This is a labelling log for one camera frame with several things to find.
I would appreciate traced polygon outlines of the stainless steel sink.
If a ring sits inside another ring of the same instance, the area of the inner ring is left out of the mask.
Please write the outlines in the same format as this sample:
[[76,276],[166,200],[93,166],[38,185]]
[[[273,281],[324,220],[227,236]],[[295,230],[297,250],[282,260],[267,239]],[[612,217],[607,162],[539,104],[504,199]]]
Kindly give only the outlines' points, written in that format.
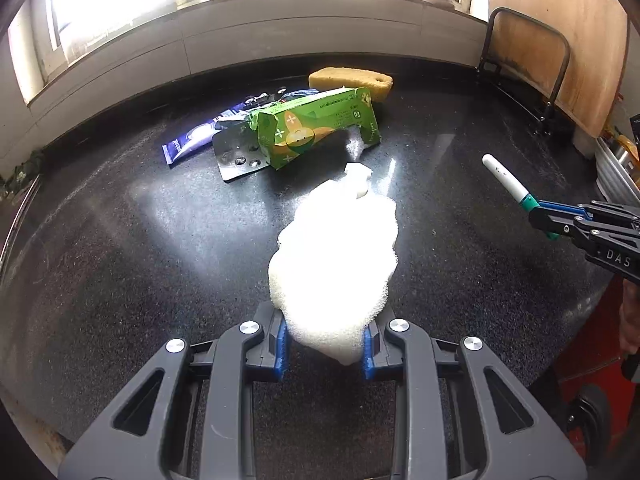
[[13,245],[41,185],[41,174],[13,198],[1,202],[1,273],[6,272]]

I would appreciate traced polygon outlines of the dark green rag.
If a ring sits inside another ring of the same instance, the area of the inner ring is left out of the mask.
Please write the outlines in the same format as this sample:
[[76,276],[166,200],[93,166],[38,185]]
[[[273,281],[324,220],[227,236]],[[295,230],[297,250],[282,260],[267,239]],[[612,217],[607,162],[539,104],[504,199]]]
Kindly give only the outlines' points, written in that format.
[[2,181],[1,193],[3,195],[17,194],[40,174],[43,165],[43,151],[33,150],[29,159],[16,166],[13,174]]

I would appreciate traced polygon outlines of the white foam packing piece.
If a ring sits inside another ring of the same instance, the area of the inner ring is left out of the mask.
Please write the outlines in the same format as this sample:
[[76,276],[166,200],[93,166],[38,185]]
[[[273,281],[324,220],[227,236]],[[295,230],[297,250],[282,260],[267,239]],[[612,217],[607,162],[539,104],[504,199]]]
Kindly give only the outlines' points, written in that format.
[[303,196],[270,259],[270,299],[293,339],[343,364],[363,355],[363,331],[382,312],[398,263],[396,203],[371,188],[372,170]]

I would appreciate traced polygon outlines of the blue snack wrapper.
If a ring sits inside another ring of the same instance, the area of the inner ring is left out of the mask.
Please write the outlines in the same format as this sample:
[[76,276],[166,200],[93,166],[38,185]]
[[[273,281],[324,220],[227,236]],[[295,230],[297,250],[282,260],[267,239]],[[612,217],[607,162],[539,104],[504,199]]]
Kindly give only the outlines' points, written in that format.
[[304,96],[317,94],[317,89],[299,89],[288,91],[285,87],[276,92],[262,92],[258,96],[248,96],[242,102],[232,105],[228,110],[223,110],[217,116],[207,119],[201,125],[197,125],[186,133],[180,134],[177,139],[162,145],[162,151],[166,165],[174,166],[179,160],[204,148],[213,142],[213,137],[218,132],[231,126],[242,124],[252,110],[259,107],[279,102],[288,102]]

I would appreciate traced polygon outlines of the wooden board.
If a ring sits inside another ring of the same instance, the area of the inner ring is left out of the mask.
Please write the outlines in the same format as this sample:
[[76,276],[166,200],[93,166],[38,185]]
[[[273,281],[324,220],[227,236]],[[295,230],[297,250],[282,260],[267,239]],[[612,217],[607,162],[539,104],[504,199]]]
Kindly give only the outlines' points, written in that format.
[[556,28],[572,48],[559,108],[593,138],[608,119],[626,62],[628,18],[618,0],[489,0]]

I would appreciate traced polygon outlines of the yellow sponge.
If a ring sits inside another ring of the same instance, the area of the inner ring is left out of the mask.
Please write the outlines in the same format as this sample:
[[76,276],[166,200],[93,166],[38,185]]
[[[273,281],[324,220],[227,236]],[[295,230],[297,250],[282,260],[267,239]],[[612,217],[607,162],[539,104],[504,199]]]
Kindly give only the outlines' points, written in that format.
[[373,70],[350,67],[323,67],[308,76],[308,86],[319,91],[338,88],[366,88],[371,100],[381,103],[393,88],[393,78]]

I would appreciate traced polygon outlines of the green carton box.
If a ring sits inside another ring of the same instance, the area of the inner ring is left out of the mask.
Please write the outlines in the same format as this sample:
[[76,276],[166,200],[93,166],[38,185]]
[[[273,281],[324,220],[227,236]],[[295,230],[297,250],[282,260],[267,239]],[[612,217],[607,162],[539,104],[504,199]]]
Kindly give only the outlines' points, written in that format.
[[250,112],[248,126],[268,164],[281,169],[338,130],[356,127],[368,148],[381,140],[371,92],[339,88],[261,107]]

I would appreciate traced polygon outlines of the black metal rack frame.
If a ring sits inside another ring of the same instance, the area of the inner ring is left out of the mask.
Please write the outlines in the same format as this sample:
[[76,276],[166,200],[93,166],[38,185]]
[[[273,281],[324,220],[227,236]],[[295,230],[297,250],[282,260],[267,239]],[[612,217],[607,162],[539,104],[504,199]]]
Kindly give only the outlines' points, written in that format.
[[562,32],[498,6],[489,14],[476,78],[523,112],[533,133],[550,136],[562,120],[559,95],[571,59],[572,48]]

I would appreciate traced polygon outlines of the white green marker pen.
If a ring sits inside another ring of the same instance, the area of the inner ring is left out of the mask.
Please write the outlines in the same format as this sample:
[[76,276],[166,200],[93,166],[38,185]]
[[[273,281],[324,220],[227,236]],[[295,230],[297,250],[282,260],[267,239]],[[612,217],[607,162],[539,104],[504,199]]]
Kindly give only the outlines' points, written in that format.
[[538,202],[533,194],[521,184],[520,180],[514,177],[514,174],[506,169],[494,155],[485,154],[482,163],[526,212],[531,212],[536,208],[561,211],[559,206],[552,205],[552,203]]

